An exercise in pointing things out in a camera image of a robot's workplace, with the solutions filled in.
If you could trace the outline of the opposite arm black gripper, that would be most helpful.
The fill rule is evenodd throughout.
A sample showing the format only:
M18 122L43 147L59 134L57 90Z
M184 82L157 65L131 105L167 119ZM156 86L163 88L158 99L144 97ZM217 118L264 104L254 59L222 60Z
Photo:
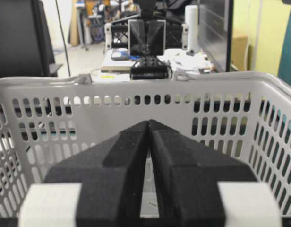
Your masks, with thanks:
M161 56L166 49L188 48L185 23L131 19L104 26L106 49L125 48L133 56Z

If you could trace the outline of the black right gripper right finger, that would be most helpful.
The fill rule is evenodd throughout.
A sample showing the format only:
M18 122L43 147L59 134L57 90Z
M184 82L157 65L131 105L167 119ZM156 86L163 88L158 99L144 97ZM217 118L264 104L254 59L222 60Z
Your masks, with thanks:
M161 208L182 227L280 227L268 184L249 165L149 121Z

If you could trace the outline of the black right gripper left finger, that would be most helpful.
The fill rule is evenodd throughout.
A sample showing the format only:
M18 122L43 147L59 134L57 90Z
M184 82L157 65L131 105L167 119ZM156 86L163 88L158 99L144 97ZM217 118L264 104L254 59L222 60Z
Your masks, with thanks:
M30 186L21 227L119 227L139 219L148 122L53 165Z

